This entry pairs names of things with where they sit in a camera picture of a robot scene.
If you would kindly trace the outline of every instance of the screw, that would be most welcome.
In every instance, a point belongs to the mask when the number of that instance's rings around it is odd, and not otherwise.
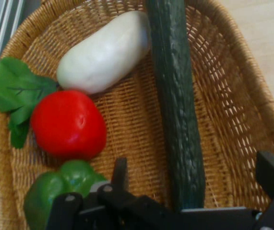
[[[261,227],[261,228],[260,228],[260,230],[273,230],[273,229],[272,229],[272,228],[269,228],[269,227],[264,226],[264,227]]]
[[[112,187],[110,185],[106,185],[103,190],[104,192],[108,193],[112,191]]]
[[[70,202],[70,201],[73,201],[74,199],[75,199],[75,197],[74,197],[73,195],[69,194],[69,195],[65,198],[65,201]]]
[[[261,215],[262,215],[262,212],[257,213],[255,216],[255,219],[258,220],[261,217]]]

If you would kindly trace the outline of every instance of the white eggplant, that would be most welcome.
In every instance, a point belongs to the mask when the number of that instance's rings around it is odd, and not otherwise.
[[[144,12],[121,14],[63,56],[57,69],[59,84],[87,94],[107,89],[148,53],[149,36]]]

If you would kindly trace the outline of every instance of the green cucumber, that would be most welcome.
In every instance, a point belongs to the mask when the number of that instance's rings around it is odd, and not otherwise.
[[[146,0],[175,211],[204,206],[205,173],[194,108],[184,0]]]

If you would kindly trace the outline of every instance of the leafy green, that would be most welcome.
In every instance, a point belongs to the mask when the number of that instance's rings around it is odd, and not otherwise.
[[[29,129],[29,117],[35,106],[57,90],[57,83],[35,75],[21,60],[0,60],[0,111],[10,112],[11,144],[22,148]]]

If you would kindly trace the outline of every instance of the tomato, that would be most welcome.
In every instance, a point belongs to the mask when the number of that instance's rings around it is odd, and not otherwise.
[[[89,160],[106,145],[104,119],[92,100],[79,91],[45,97],[35,107],[30,124],[38,146],[55,157]]]

